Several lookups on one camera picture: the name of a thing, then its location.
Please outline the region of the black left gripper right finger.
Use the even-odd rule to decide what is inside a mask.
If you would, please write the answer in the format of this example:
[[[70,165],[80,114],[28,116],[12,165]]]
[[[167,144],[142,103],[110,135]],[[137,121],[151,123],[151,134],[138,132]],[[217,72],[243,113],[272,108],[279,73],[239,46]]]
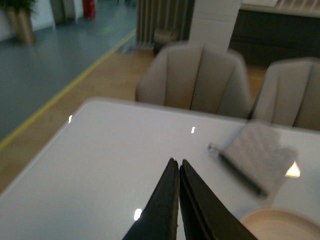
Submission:
[[[255,240],[184,159],[179,169],[180,209],[187,240]]]

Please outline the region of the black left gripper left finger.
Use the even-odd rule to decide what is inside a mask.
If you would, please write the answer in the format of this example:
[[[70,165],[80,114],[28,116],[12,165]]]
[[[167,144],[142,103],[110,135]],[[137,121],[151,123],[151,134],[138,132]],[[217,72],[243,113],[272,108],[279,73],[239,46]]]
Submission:
[[[175,240],[177,238],[180,173],[171,158],[146,207],[131,226],[125,240]]]

